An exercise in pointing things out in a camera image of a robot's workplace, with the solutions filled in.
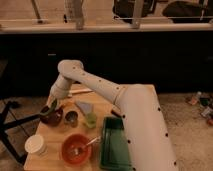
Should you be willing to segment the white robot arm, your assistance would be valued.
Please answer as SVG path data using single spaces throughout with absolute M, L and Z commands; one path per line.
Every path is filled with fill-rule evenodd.
M 143 84 L 120 85 L 83 69 L 79 60 L 62 60 L 50 89 L 65 99 L 74 81 L 90 88 L 122 114 L 132 167 L 135 171 L 179 171 L 164 116 L 156 93 Z

